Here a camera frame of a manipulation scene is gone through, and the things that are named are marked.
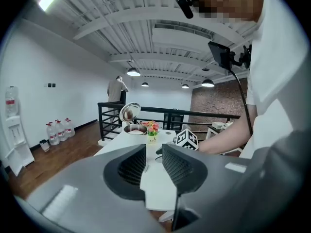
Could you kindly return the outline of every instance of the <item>white wall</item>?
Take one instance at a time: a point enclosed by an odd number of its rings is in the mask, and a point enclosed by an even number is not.
[[[97,103],[107,101],[108,82],[120,74],[80,46],[23,20],[12,33],[1,65],[2,123],[5,89],[17,86],[22,124],[32,147],[47,139],[49,121],[69,117],[79,126],[97,119]],[[44,83],[56,83],[56,88],[46,88]]]
[[[192,89],[181,88],[180,81],[147,78],[149,87],[141,86],[143,82],[143,78],[133,78],[126,102],[137,102],[143,107],[190,110]],[[142,111],[139,118],[163,120],[164,114]],[[185,116],[184,122],[188,122],[188,118]]]

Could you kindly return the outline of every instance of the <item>metal railing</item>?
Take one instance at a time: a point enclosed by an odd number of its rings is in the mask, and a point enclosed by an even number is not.
[[[99,127],[101,138],[104,141],[105,139],[112,140],[112,137],[106,136],[109,133],[120,134],[118,131],[114,131],[116,127],[122,127],[122,121],[119,118],[120,110],[123,108],[124,104],[118,102],[105,102],[98,103],[98,115],[99,115]],[[103,112],[103,108],[109,108],[108,111]],[[172,121],[172,115],[188,115],[196,117],[215,117],[215,118],[226,118],[226,121],[229,122],[231,119],[239,119],[240,116],[236,115],[226,115],[226,114],[216,114],[216,113],[206,113],[206,112],[195,112],[195,111],[183,111],[183,110],[173,110],[173,109],[164,109],[164,108],[154,108],[154,107],[141,107],[141,111],[145,112],[155,112],[168,114],[167,120],[157,120],[152,118],[136,118],[134,123],[137,121],[155,121],[165,123],[165,130],[173,130],[174,125],[200,125],[200,126],[211,126],[211,123],[197,123],[197,122],[178,122]],[[207,131],[193,131],[193,133],[207,133]]]

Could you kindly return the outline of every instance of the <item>stainless steel bowl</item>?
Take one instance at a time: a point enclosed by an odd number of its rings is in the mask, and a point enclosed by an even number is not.
[[[144,135],[144,134],[148,133],[147,127],[140,125],[140,124],[131,124],[131,125],[127,125],[124,128],[124,131],[127,133],[134,131],[134,130],[139,130],[143,133],[143,134],[139,134],[139,135]]]

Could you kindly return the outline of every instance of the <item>white ceiling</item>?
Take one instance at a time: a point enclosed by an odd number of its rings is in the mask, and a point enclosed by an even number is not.
[[[74,39],[88,37],[110,55],[111,65],[118,63],[124,72],[133,66],[144,77],[193,85],[226,75],[211,63],[210,40],[230,47],[239,56],[255,30],[253,22],[223,23],[220,18],[198,14],[187,19],[175,0],[56,0],[49,13],[77,30]]]

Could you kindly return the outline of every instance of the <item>man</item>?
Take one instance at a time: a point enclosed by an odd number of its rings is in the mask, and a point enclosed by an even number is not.
[[[198,11],[255,21],[247,107],[254,130],[251,137],[245,112],[222,133],[200,143],[199,150],[220,154],[245,144],[242,158],[269,147],[293,131],[308,128],[309,41],[283,0],[193,0]]]
[[[121,91],[128,92],[128,89],[125,85],[125,83],[122,81],[122,77],[118,76],[116,80],[109,82],[107,94],[108,94],[108,102],[117,102],[120,101],[121,97]],[[112,116],[117,115],[118,111],[113,111],[110,113]],[[115,121],[115,117],[110,119],[110,122],[113,123]]]

